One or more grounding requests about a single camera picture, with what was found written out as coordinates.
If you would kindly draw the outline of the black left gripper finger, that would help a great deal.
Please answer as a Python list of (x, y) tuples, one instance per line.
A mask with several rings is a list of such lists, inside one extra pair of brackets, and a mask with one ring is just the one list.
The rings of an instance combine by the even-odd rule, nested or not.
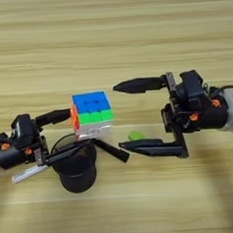
[(43, 115), (37, 116), (34, 120), (39, 128), (46, 126), (47, 124), (58, 124), (62, 121), (70, 118), (69, 109), (60, 109), (47, 112)]
[(46, 158), (46, 164), (54, 164), (59, 160), (65, 159), (70, 157), (71, 155), (75, 154), (81, 148), (85, 147), (89, 144), (89, 141), (82, 141), (82, 142), (74, 142), (69, 144), (67, 147), (61, 148), (58, 152), (51, 153)]

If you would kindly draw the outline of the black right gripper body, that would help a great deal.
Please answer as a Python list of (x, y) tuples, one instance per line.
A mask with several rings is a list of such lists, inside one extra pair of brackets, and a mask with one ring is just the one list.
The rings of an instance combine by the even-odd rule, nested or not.
[(166, 73), (166, 87), (169, 103), (161, 109), (164, 129), (172, 133), (174, 141), (188, 149), (184, 134), (199, 132), (201, 129), (221, 129), (228, 119), (227, 103), (219, 95), (212, 99), (203, 86), (203, 78), (196, 71), (180, 75), (182, 82), (175, 84), (172, 73)]

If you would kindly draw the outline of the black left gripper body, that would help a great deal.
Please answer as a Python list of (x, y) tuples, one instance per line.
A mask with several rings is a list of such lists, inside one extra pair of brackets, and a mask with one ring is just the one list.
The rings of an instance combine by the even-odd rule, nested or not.
[(42, 137), (32, 146), (17, 149), (9, 144), (0, 144), (0, 170), (6, 170), (22, 163), (34, 163), (39, 153), (47, 153), (48, 146)]

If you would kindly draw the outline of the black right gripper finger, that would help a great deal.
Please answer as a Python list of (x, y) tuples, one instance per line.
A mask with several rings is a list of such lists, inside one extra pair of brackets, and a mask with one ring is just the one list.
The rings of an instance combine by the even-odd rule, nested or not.
[(177, 156), (185, 157), (186, 149), (182, 144), (177, 142), (165, 143), (163, 140), (145, 139), (135, 140), (130, 142), (123, 142), (119, 147), (132, 151), (141, 155), (160, 157), (160, 156)]
[(136, 78), (126, 82), (117, 84), (114, 87), (115, 91), (121, 91), (124, 93), (145, 93), (148, 90), (159, 90), (166, 87), (165, 76), (157, 78)]

